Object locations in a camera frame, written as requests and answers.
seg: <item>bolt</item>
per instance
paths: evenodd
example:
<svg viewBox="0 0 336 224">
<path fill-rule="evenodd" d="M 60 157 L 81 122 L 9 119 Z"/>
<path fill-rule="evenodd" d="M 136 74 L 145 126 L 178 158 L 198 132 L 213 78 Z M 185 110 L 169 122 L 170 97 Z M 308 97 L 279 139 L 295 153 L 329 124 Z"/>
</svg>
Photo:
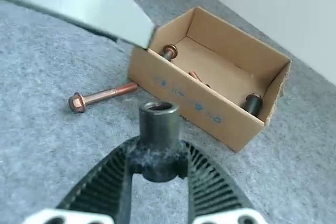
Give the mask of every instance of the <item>bolt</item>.
<svg viewBox="0 0 336 224">
<path fill-rule="evenodd" d="M 195 71 L 190 71 L 190 72 L 189 72 L 189 75 L 192 76 L 192 77 L 194 77 L 197 81 L 203 83 L 203 82 L 200 80 L 200 78 L 198 77 L 198 75 L 196 74 Z"/>
<path fill-rule="evenodd" d="M 163 58 L 171 61 L 171 59 L 174 59 L 177 56 L 177 47 L 175 47 L 173 44 L 165 45 L 162 49 L 162 53 Z"/>
<path fill-rule="evenodd" d="M 80 93 L 76 92 L 72 97 L 69 98 L 69 106 L 72 111 L 84 113 L 87 105 L 104 101 L 112 97 L 127 94 L 137 90 L 138 85 L 134 82 L 128 83 L 126 85 L 104 90 L 98 93 L 82 96 Z"/>
</svg>

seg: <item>open cardboard box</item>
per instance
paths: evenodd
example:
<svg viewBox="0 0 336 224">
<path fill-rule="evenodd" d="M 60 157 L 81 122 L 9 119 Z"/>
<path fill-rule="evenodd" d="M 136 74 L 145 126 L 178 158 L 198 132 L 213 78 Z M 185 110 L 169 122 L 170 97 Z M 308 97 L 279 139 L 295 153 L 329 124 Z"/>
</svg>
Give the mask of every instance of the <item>open cardboard box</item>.
<svg viewBox="0 0 336 224">
<path fill-rule="evenodd" d="M 171 62 L 160 56 L 167 44 L 179 52 Z M 148 50 L 135 47 L 128 75 L 238 152 L 269 123 L 289 68 L 285 55 L 197 7 L 159 28 Z M 264 102 L 258 118 L 240 107 L 251 93 Z"/>
</svg>

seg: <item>bolt thread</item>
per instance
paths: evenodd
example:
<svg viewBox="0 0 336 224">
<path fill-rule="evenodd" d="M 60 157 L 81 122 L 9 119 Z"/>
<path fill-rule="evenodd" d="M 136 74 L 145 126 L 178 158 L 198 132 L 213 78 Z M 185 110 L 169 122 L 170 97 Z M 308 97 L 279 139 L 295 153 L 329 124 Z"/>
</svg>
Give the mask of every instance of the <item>bolt thread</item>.
<svg viewBox="0 0 336 224">
<path fill-rule="evenodd" d="M 194 77 L 197 81 L 202 82 L 202 81 L 200 80 L 200 78 L 198 77 L 198 75 L 195 73 L 195 71 L 190 71 L 190 72 L 189 72 L 189 75 L 192 76 L 192 77 Z"/>
<path fill-rule="evenodd" d="M 132 91 L 137 90 L 138 85 L 134 82 L 128 83 L 126 85 L 114 88 L 114 89 L 108 89 L 101 92 L 97 92 L 94 94 L 90 94 L 84 97 L 84 101 L 86 105 L 90 105 L 96 102 L 104 101 L 119 95 L 127 94 Z"/>
<path fill-rule="evenodd" d="M 118 87 L 116 88 L 115 92 L 117 93 L 117 95 L 123 95 L 123 94 L 127 94 L 127 93 L 130 93 L 130 92 L 133 92 L 135 90 L 138 89 L 138 85 L 135 83 L 135 82 L 131 82 L 131 83 L 128 83 L 124 86 L 121 86 L 121 87 Z"/>
</svg>

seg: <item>gray carpet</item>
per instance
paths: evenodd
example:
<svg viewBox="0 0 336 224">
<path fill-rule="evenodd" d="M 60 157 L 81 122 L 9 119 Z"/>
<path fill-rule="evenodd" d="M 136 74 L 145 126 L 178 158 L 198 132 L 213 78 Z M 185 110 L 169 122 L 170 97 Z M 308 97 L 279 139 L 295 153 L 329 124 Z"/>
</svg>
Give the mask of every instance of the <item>gray carpet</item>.
<svg viewBox="0 0 336 224">
<path fill-rule="evenodd" d="M 286 52 L 217 0 L 136 1 L 158 24 L 200 5 Z M 130 49 L 0 2 L 0 223 L 56 206 L 92 166 L 138 135 L 138 104 L 153 99 L 143 90 L 85 114 L 67 105 L 75 91 L 127 82 Z M 335 222 L 336 87 L 298 59 L 270 126 L 240 153 L 181 122 L 181 138 L 213 156 L 269 223 Z M 131 222 L 186 223 L 186 196 L 186 181 L 153 184 L 136 176 Z"/>
</svg>

